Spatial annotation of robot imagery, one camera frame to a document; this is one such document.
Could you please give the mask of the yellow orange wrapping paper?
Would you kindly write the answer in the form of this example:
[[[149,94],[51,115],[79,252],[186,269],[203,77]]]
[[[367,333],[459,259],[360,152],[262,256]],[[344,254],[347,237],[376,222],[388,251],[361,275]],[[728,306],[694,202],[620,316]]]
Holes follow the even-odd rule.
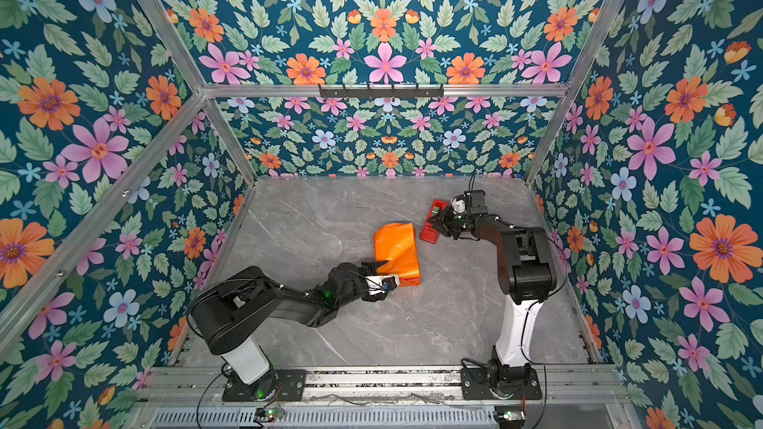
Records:
[[[401,286],[421,284],[416,235],[413,224],[394,222],[374,235],[375,261],[385,261],[378,269],[381,275],[396,275]]]

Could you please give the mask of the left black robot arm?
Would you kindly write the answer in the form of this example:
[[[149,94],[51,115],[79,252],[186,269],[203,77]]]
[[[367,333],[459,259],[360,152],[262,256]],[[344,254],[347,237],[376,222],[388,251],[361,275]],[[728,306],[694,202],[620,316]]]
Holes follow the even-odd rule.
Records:
[[[329,271],[326,281],[306,290],[288,287],[250,266],[195,297],[189,317],[210,353],[222,358],[241,383],[253,387],[273,373],[254,339],[266,320],[319,328],[359,300],[383,301],[399,287],[399,276],[379,273],[383,266],[383,261],[343,262]]]

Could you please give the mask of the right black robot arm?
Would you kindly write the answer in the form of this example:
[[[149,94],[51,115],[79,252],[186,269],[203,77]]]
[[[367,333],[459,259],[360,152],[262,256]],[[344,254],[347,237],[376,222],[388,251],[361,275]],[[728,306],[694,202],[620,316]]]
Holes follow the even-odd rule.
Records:
[[[489,361],[461,361],[463,397],[542,399],[531,345],[538,313],[558,288],[548,234],[491,214],[482,190],[434,203],[427,224],[447,238],[490,242],[496,248],[498,284],[506,297],[502,329]]]

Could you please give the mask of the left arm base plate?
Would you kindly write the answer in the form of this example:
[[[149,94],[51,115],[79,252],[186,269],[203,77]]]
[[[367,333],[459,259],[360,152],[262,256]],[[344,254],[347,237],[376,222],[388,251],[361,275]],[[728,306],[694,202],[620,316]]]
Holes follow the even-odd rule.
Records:
[[[304,369],[269,369],[254,383],[244,383],[232,371],[223,393],[224,402],[297,402],[302,401],[306,387]]]

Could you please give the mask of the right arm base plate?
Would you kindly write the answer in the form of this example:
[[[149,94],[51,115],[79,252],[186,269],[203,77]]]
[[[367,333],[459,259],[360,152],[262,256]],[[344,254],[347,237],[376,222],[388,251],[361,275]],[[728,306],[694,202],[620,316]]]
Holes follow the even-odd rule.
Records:
[[[495,357],[487,363],[465,357],[459,375],[465,400],[536,401],[544,397],[538,373],[529,363],[509,367]]]

